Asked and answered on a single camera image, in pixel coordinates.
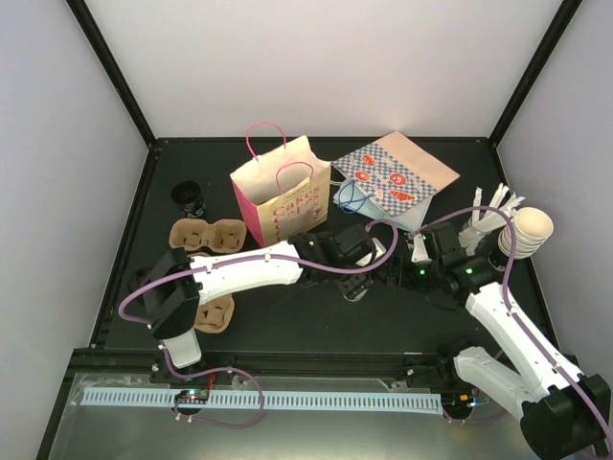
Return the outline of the cream pink Cakes paper bag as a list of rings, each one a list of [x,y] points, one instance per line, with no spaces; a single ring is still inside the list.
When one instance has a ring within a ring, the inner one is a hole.
[[[230,174],[243,221],[261,247],[285,241],[322,224],[329,213],[331,163],[316,156],[307,136],[263,154],[251,145],[251,133],[265,121],[247,129],[246,146],[252,158]]]

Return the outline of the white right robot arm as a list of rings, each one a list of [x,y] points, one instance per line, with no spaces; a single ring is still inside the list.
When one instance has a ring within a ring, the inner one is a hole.
[[[403,239],[406,256],[394,260],[403,288],[452,297],[492,336],[505,356],[460,338],[438,349],[435,372],[447,386],[462,381],[484,391],[519,423],[541,459],[562,459],[592,449],[612,454],[611,389],[599,375],[586,376],[520,308],[502,275],[482,257],[469,257],[454,227],[438,223]]]

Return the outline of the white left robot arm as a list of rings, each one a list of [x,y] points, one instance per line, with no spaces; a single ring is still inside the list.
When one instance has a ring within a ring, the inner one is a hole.
[[[265,248],[203,259],[173,249],[144,280],[140,296],[171,370],[194,382],[206,368],[194,325],[200,306],[254,288],[365,274],[387,262],[397,242],[397,230],[386,248],[356,224],[337,234],[301,233]]]

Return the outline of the black open coffee cup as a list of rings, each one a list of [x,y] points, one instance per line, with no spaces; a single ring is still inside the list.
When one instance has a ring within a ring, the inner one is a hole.
[[[204,216],[205,201],[197,182],[186,180],[176,184],[171,190],[170,197],[187,218],[200,219]]]

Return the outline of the light blue paper bag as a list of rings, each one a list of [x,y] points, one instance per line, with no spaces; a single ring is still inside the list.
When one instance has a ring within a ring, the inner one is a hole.
[[[397,217],[391,217],[388,213],[377,207],[370,198],[362,194],[351,180],[345,180],[340,183],[340,187],[334,194],[332,201],[341,211],[347,214],[360,214],[369,219],[388,219],[396,227],[410,232],[422,226],[432,198],[427,198]]]

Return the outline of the blue checkered bakery paper bag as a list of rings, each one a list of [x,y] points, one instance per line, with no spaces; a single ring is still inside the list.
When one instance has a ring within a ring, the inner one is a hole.
[[[345,154],[332,165],[393,218],[436,195],[460,177],[398,131]]]

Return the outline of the tall white paper cup stack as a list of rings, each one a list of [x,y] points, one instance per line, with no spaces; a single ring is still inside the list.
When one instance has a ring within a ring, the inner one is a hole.
[[[551,218],[534,207],[519,209],[513,216],[512,227],[508,225],[498,237],[498,248],[505,255],[511,253],[511,230],[516,238],[514,258],[516,260],[531,257],[554,232]]]

